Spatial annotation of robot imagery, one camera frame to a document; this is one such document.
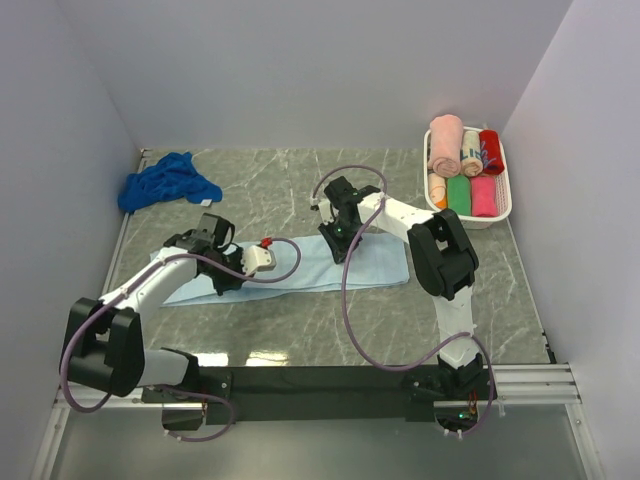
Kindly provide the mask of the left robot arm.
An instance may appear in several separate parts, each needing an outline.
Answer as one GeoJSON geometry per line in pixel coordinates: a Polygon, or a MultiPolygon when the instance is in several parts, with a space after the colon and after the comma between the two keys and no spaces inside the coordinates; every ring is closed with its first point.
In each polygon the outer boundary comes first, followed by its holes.
{"type": "Polygon", "coordinates": [[[71,382],[124,397],[137,387],[165,385],[180,402],[201,388],[197,358],[162,348],[147,350],[143,323],[180,287],[208,275],[224,291],[243,281],[242,250],[228,254],[235,225],[203,214],[198,226],[175,234],[150,263],[120,288],[99,299],[81,298],[71,307],[60,360],[60,383],[69,399],[71,382]]]}

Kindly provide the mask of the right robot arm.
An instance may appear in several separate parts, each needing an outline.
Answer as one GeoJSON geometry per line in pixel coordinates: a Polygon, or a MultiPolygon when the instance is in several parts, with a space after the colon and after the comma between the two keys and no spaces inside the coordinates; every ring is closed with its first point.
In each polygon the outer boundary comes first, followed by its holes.
{"type": "Polygon", "coordinates": [[[346,306],[346,284],[352,256],[364,231],[373,226],[409,246],[416,278],[431,295],[436,309],[440,344],[425,357],[437,358],[436,371],[417,387],[437,400],[465,399],[488,378],[488,355],[474,337],[471,298],[477,254],[457,214],[419,209],[390,198],[374,187],[355,188],[338,177],[324,189],[325,198],[313,193],[311,208],[321,215],[319,231],[333,260],[344,266],[341,278],[341,310],[352,344],[368,363],[385,371],[391,366],[371,358],[356,340],[346,306]]]}

